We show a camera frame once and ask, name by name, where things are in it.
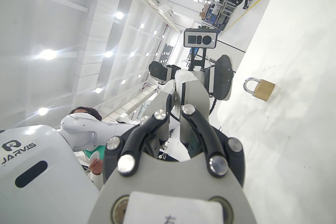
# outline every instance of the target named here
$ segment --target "label sticker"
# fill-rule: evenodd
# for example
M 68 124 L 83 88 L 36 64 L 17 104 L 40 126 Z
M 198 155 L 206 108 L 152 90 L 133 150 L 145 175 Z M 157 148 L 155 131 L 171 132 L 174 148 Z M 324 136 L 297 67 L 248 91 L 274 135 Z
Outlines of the label sticker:
M 124 224 L 223 224 L 218 202 L 132 192 Z

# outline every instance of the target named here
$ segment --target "black hair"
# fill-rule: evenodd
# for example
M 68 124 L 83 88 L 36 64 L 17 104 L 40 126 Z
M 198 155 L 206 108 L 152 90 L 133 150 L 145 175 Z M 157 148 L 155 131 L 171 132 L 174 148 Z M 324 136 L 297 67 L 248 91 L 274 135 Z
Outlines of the black hair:
M 73 114 L 76 110 L 86 110 L 90 115 L 92 115 L 97 120 L 99 120 L 99 121 L 102 120 L 101 115 L 94 108 L 91 108 L 91 107 L 77 107 L 74 110 L 72 110 L 69 114 Z

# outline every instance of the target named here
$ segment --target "white fabric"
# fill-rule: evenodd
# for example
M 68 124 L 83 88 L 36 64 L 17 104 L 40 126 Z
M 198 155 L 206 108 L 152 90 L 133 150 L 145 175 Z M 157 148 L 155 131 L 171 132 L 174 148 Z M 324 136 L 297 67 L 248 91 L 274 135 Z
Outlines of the white fabric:
M 90 165 L 90 162 L 89 162 L 89 159 L 88 157 L 84 154 L 83 151 L 80 151 L 80 152 L 74 152 L 77 159 L 79 160 L 79 162 L 82 164 L 82 165 L 85 165 L 85 166 L 89 166 Z M 95 185 L 95 187 L 98 189 L 98 190 L 101 190 L 102 189 L 102 186 L 103 186 L 103 175 L 100 174 L 100 175 L 95 175 L 94 173 L 92 173 L 90 170 L 87 170 L 85 171 L 88 178 L 93 182 L 93 184 Z

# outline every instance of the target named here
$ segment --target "camera device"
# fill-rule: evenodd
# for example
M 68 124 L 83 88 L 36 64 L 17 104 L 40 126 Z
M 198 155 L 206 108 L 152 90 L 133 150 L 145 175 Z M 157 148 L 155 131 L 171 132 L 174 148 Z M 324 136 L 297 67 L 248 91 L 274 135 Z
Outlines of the camera device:
M 218 34 L 214 29 L 185 29 L 184 46 L 190 48 L 214 49 L 217 44 Z

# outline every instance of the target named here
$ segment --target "padlock shackle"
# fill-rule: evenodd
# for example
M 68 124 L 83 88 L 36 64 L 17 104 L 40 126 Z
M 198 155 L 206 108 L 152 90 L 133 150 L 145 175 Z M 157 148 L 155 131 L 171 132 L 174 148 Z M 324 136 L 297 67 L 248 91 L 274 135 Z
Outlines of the padlock shackle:
M 243 88 L 244 88 L 244 90 L 247 92 L 247 93 L 250 93 L 250 94 L 254 94 L 255 92 L 254 91 L 252 91 L 252 90 L 249 90 L 248 88 L 247 88 L 247 83 L 249 82 L 249 81 L 251 81 L 251 80 L 253 80 L 253 81 L 256 81 L 256 82 L 261 82 L 261 80 L 259 80 L 259 79 L 257 79 L 257 78 L 248 78 L 248 79 L 246 79 L 245 80 L 245 82 L 244 82 L 244 84 L 243 84 Z

